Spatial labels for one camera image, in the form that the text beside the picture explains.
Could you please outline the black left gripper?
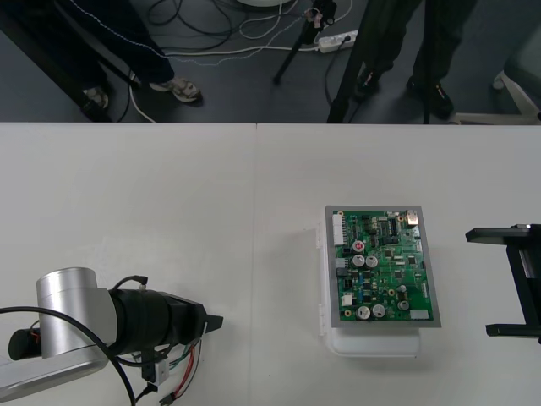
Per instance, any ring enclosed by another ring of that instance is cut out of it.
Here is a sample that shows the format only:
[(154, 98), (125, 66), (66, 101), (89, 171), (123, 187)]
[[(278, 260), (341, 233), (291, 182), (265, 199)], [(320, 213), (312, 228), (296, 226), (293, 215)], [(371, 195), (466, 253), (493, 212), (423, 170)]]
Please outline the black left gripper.
[(165, 295), (168, 306), (168, 327), (164, 344), (189, 346), (202, 337), (222, 328), (224, 318), (207, 315), (205, 307), (193, 300)]

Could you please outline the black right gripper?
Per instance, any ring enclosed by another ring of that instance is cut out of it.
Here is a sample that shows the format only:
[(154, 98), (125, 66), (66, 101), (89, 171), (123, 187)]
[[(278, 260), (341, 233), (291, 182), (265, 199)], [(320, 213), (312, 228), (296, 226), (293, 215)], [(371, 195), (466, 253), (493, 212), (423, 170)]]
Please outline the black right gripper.
[(516, 292), (527, 325), (493, 324), (489, 337), (541, 337), (540, 331), (540, 225), (516, 224), (508, 228), (473, 228), (468, 243), (505, 245)]

